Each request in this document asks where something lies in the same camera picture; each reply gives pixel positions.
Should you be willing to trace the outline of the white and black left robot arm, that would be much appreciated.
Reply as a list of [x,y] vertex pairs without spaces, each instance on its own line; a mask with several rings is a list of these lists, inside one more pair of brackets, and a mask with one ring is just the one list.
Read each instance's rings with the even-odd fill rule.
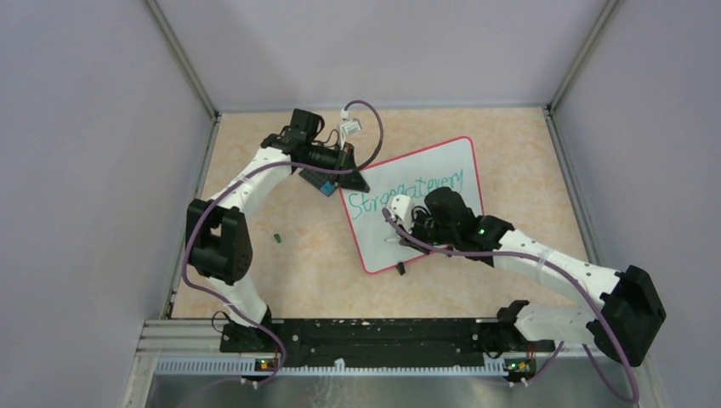
[[273,330],[263,322],[269,308],[247,275],[253,260],[248,219],[297,170],[326,175],[331,187],[370,189],[347,140],[361,130],[359,120],[342,110],[332,145],[316,139],[324,126],[321,116],[294,110],[290,123],[262,140],[251,161],[224,190],[208,200],[195,199],[187,207],[184,266],[193,267],[212,284],[208,293],[225,303],[232,321],[242,326],[241,341],[252,351],[268,348]]

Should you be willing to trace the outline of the pink framed whiteboard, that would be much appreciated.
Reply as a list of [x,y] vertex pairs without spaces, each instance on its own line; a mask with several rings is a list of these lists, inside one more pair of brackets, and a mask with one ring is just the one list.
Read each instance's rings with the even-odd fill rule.
[[423,256],[399,242],[383,241],[399,237],[382,215],[393,196],[413,199],[413,220],[428,212],[425,197],[442,187],[459,193],[475,215],[485,212],[474,142],[468,136],[372,164],[361,174],[371,187],[368,193],[341,189],[340,194],[362,268],[369,275]]

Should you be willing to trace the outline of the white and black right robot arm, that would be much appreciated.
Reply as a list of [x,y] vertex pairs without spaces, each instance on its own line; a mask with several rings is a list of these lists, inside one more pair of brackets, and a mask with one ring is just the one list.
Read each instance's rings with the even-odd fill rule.
[[500,309],[498,337],[507,349],[547,340],[592,344],[610,359],[638,367],[667,318],[646,270],[633,264],[608,268],[556,251],[506,220],[475,214],[449,187],[433,190],[421,206],[395,195],[383,216],[402,246],[514,272],[573,302],[554,307],[514,301]]

